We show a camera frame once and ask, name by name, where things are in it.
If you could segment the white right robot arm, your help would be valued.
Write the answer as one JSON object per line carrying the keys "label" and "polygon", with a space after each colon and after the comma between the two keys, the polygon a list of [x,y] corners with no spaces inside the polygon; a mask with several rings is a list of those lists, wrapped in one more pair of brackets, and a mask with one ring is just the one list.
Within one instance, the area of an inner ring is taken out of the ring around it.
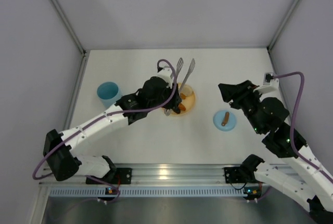
{"label": "white right robot arm", "polygon": [[284,174],[257,155],[250,154],[239,167],[228,168],[226,181],[234,183],[262,182],[270,185],[302,206],[316,223],[332,223],[332,183],[329,174],[314,157],[306,140],[285,120],[289,111],[275,97],[261,99],[263,94],[277,90],[279,80],[268,77],[262,86],[246,80],[237,85],[218,85],[224,102],[241,109],[256,134],[264,135],[262,143],[287,163],[301,180]]}

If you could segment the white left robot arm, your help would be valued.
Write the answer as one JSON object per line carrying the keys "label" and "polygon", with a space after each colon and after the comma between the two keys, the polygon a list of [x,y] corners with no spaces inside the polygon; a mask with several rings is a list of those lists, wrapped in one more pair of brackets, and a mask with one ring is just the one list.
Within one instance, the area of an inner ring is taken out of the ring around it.
{"label": "white left robot arm", "polygon": [[97,117],[75,128],[46,134],[43,156],[57,181],[85,176],[89,184],[111,183],[117,168],[106,156],[86,156],[81,149],[90,147],[117,129],[144,119],[149,112],[165,108],[175,110],[181,103],[177,82],[168,83],[153,76],[135,93],[122,96]]}

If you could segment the white round food piece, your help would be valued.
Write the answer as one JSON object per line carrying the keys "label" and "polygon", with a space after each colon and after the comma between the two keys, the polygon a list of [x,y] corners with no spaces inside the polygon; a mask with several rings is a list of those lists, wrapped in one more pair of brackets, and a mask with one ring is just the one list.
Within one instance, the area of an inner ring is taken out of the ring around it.
{"label": "white round food piece", "polygon": [[190,97],[193,94],[193,89],[189,85],[184,85],[181,94],[183,94],[185,97]]}

